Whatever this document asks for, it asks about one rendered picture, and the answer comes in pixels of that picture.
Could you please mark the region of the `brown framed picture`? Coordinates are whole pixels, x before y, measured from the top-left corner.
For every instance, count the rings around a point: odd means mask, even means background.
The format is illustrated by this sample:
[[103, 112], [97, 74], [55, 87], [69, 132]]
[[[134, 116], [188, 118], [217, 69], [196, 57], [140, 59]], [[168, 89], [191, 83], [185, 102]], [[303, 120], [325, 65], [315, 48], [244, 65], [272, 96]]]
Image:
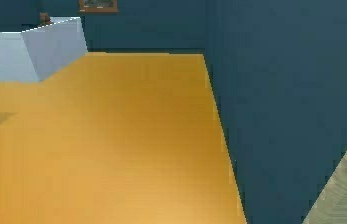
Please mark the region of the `brown framed picture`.
[[79, 0], [79, 11], [84, 13], [116, 13], [117, 0]]

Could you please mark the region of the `white cupboard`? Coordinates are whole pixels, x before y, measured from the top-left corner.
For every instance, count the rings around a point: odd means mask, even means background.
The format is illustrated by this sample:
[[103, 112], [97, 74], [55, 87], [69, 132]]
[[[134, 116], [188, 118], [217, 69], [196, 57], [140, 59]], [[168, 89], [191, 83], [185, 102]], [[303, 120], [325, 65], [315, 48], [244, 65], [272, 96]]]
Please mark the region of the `white cupboard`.
[[40, 82], [87, 53], [80, 17], [52, 17], [50, 25], [0, 32], [0, 81]]

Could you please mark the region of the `small brown object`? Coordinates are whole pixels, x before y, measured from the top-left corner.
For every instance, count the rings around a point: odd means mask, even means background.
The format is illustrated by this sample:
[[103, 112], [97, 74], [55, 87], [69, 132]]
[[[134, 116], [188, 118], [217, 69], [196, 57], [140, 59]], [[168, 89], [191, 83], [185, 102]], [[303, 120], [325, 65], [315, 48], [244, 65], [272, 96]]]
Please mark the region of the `small brown object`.
[[41, 12], [40, 13], [40, 25], [50, 25], [52, 23], [51, 18], [47, 12]]

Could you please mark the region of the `beige wooden furniture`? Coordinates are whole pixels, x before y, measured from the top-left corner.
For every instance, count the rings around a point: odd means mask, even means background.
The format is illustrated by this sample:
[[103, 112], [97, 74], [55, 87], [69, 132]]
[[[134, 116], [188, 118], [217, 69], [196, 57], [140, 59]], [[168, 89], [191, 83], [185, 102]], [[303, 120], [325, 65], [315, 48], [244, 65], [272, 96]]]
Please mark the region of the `beige wooden furniture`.
[[347, 151], [302, 224], [347, 224]]

